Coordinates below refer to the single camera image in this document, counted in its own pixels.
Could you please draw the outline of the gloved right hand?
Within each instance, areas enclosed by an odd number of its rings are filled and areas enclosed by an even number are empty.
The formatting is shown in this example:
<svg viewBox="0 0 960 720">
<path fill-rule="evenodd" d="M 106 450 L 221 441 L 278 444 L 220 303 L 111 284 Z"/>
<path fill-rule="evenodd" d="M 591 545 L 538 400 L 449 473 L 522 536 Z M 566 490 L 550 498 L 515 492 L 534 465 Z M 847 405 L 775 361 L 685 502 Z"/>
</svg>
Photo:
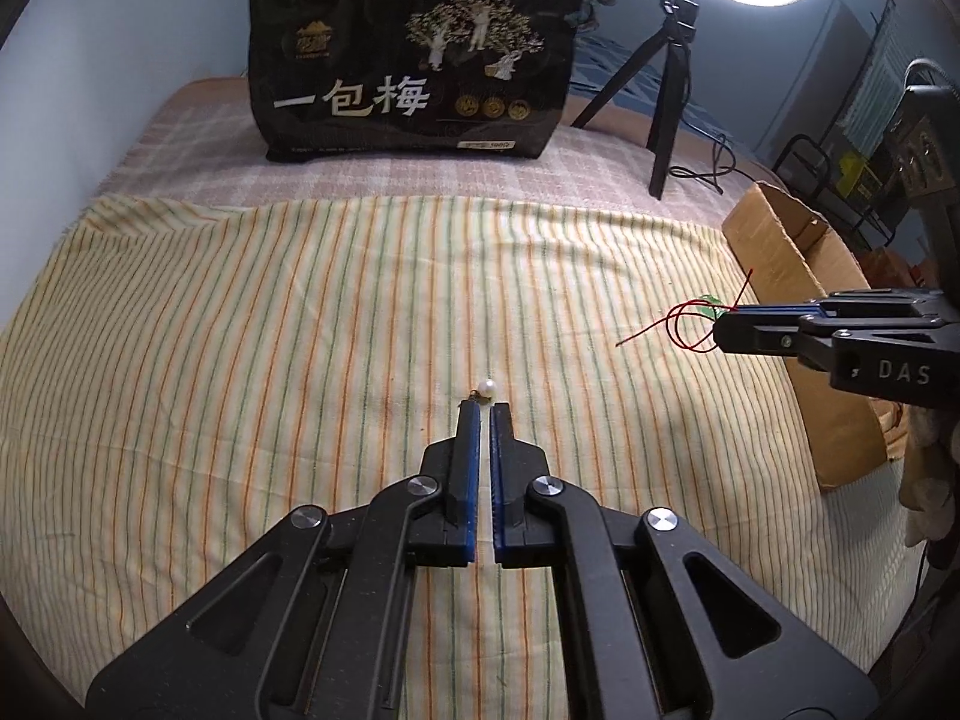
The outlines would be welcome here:
<svg viewBox="0 0 960 720">
<path fill-rule="evenodd" d="M 908 548 L 946 539 L 957 520 L 958 413 L 908 406 L 898 500 L 907 509 Z"/>
</svg>

